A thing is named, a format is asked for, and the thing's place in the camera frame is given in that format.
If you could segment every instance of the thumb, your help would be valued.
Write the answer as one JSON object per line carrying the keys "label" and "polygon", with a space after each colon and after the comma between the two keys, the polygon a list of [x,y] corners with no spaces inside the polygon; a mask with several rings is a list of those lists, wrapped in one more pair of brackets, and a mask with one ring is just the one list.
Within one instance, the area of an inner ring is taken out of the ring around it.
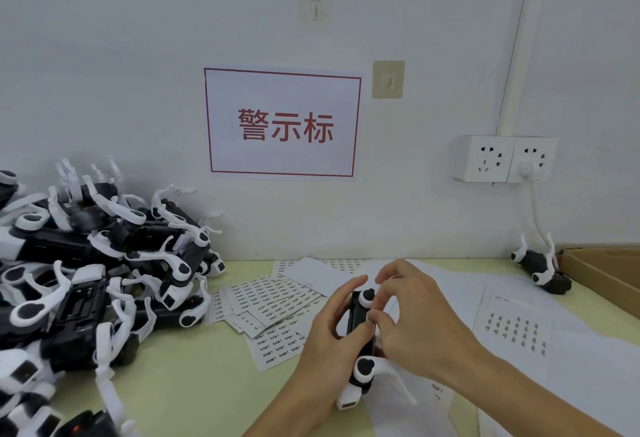
{"label": "thumb", "polygon": [[349,351],[353,353],[355,359],[363,346],[370,341],[375,333],[376,327],[370,320],[367,320],[359,324],[358,327],[347,334],[347,336],[343,337],[340,342],[343,342],[343,344],[349,348]]}
{"label": "thumb", "polygon": [[369,320],[373,321],[373,323],[375,323],[375,325],[377,325],[380,328],[381,339],[384,339],[385,334],[391,331],[391,329],[396,325],[396,323],[391,318],[391,316],[389,316],[389,314],[379,310],[369,311]]}

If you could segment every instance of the power socket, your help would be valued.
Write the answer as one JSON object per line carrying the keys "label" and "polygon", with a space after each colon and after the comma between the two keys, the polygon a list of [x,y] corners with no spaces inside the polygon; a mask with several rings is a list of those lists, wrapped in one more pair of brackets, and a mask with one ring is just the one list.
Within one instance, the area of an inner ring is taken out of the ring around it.
{"label": "power socket", "polygon": [[529,178],[520,174],[520,166],[531,165],[539,169],[537,181],[547,181],[556,160],[558,137],[517,137],[511,158],[511,168],[507,176],[508,183],[526,183]]}
{"label": "power socket", "polygon": [[453,177],[469,182],[506,182],[515,142],[515,137],[462,135]]}

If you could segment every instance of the table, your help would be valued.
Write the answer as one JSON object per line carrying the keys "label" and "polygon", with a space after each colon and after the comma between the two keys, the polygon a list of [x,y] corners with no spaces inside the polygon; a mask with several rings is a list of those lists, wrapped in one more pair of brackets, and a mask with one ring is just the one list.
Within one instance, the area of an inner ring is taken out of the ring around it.
{"label": "table", "polygon": [[[443,269],[523,276],[510,260],[425,260]],[[210,290],[242,283],[271,273],[273,262],[229,262],[227,271],[209,280]],[[604,300],[592,290],[573,284],[564,296],[554,296],[597,333],[640,345],[640,320]],[[140,347],[128,367],[116,368],[113,382],[127,415],[144,437],[240,436],[277,394],[296,366],[292,358],[258,373],[241,335],[220,322],[190,329],[157,331]],[[97,411],[102,401],[93,372],[74,372],[59,382],[52,406],[74,417]],[[449,416],[460,437],[477,437],[477,410],[455,395]],[[313,437],[374,437],[360,404],[334,412]]]}

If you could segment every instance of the red border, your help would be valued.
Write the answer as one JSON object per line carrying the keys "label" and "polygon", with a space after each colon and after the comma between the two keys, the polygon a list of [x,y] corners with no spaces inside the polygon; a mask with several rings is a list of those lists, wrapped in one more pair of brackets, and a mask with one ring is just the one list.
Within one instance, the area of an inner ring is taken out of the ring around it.
{"label": "red border", "polygon": [[[320,77],[320,78],[344,78],[347,80],[359,80],[358,85],[358,107],[356,109],[356,132],[353,139],[353,161],[351,162],[351,174],[302,174],[302,173],[256,173],[252,171],[214,171],[213,152],[211,150],[211,123],[209,120],[209,92],[207,90],[207,70],[212,71],[235,71],[238,73],[266,73],[268,75],[290,75],[293,77]],[[338,75],[311,75],[309,73],[284,73],[282,71],[259,71],[254,69],[229,69],[229,68],[204,68],[204,96],[205,107],[207,109],[207,135],[209,136],[209,164],[212,173],[232,173],[232,174],[271,174],[277,176],[315,176],[331,178],[352,178],[356,165],[356,143],[358,141],[358,120],[360,118],[360,94],[362,93],[362,77],[341,77]]]}

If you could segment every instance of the person's right hand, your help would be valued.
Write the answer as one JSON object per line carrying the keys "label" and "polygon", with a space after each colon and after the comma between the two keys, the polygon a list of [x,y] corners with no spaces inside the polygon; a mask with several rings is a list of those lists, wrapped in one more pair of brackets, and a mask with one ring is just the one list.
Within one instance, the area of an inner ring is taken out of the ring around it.
{"label": "person's right hand", "polygon": [[[469,362],[486,350],[427,274],[403,259],[386,264],[376,277],[381,283],[369,319],[380,328],[382,349],[389,360],[413,374],[452,386]],[[394,323],[382,312],[396,296],[400,318]]]}

